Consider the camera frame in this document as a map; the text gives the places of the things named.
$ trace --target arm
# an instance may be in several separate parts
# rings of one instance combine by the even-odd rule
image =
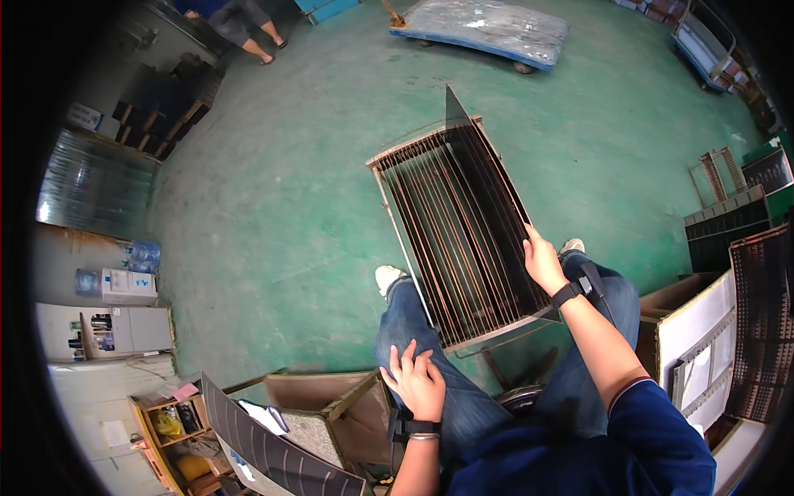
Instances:
[[[438,367],[430,361],[433,350],[427,350],[412,360],[416,340],[405,349],[402,366],[397,347],[391,346],[389,368],[394,378],[381,367],[384,382],[400,396],[417,421],[440,422],[444,407],[446,384]],[[391,496],[431,496],[438,491],[438,439],[408,440],[403,464],[391,488]]]
[[[526,270],[554,295],[568,284],[557,253],[534,228],[526,231]],[[620,332],[584,296],[568,300],[560,311],[603,404],[611,409],[607,435],[631,450],[660,494],[711,494],[716,463],[708,446],[647,378]]]
[[[557,252],[531,225],[526,225],[526,233],[526,271],[549,296],[554,296],[569,282]],[[605,408],[626,384],[648,376],[626,339],[583,295],[563,303],[560,311]]]

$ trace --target blue water bottle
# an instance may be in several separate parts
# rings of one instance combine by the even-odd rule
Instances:
[[[129,267],[135,272],[149,272],[160,265],[160,243],[156,241],[134,240],[125,250],[129,255]],[[134,270],[132,267],[148,267],[149,270]]]

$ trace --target sneaker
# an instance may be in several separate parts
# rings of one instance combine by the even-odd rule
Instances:
[[[405,272],[391,265],[381,265],[375,269],[375,281],[380,288],[380,296],[386,298],[386,290],[389,289],[389,286],[404,275],[406,275]]]
[[[568,250],[579,250],[580,252],[584,253],[584,241],[580,240],[577,237],[573,238],[572,240],[569,240],[567,243],[562,245],[562,249],[560,250],[560,255],[567,252]]]

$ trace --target shorts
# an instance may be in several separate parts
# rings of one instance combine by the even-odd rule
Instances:
[[[270,16],[255,0],[231,0],[207,19],[212,29],[238,47],[250,38],[246,25],[262,26],[269,22]]]

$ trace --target person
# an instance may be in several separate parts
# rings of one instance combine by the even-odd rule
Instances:
[[[249,36],[246,23],[259,26],[279,49],[287,46],[255,0],[174,0],[174,7],[188,19],[204,17],[216,33],[261,58],[260,65],[268,65],[274,58]]]
[[[569,241],[558,258],[538,231],[526,231],[526,270],[553,296],[589,261],[584,244]],[[440,437],[408,440],[392,496],[712,493],[716,462],[703,437],[634,354],[637,290],[597,268],[614,324],[603,301],[562,303],[573,342],[532,414],[517,419],[444,357],[411,279],[378,267],[388,304],[374,350],[380,372],[400,408],[441,422]]]

